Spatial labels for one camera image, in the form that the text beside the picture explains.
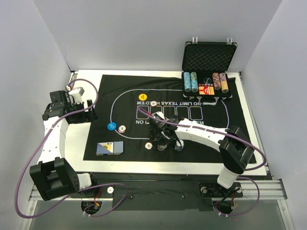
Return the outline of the grey white chip stack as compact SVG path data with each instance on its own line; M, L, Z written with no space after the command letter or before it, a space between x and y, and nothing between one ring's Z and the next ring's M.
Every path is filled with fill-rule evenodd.
M158 149L159 151L164 151L166 148L167 148L167 145L161 145L161 144L158 144L158 145L157 145L157 149Z

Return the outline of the red white chip stack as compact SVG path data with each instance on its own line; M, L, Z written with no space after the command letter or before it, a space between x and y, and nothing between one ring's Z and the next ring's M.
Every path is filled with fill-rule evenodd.
M145 148L146 148L147 150L152 149L152 147L153 147L153 144L152 144L151 142L147 142L147 143L145 144Z

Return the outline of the blue white chip stack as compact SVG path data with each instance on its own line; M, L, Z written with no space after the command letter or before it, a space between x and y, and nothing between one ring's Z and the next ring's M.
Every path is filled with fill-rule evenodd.
M183 140L177 140L177 141L175 142L174 149L175 149L176 151L182 151L183 148L184 148L184 141L183 141Z

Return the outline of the blue round button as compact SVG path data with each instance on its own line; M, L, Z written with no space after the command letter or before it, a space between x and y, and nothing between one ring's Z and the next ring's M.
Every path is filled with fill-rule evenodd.
M110 131L116 130L116 128L117 128L117 124L115 122L110 122L107 125L107 129Z

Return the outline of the red white single chip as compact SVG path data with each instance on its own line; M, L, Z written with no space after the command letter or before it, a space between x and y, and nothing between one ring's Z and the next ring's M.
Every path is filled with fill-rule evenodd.
M119 133L125 133L127 130L126 126L125 125L121 125L118 127L118 132Z

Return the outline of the yellow dealer button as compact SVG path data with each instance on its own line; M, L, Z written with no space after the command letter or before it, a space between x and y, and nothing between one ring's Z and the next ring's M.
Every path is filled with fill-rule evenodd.
M144 94L144 93L141 93L138 98L139 98L140 101L146 101L147 100L147 95Z

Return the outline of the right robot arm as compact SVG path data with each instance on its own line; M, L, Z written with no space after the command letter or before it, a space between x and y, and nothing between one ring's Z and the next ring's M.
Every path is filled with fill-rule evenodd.
M181 151L185 140L218 151L224 166L214 184L214 190L220 196L225 196L231 191L233 183L244 173L254 154L240 128L235 128L232 132L227 128L205 126L177 116L166 118L162 112L150 115L149 125L150 139L157 142L160 151L167 147Z

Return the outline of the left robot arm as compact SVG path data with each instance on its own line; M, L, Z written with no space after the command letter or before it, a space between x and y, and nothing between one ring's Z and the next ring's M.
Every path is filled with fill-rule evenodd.
M91 173L77 173L65 159L65 140L69 125L91 123L98 119L94 108L84 107L82 87L51 92L51 103L43 115L46 141L30 176L43 200L82 191L87 197L97 195L99 186Z

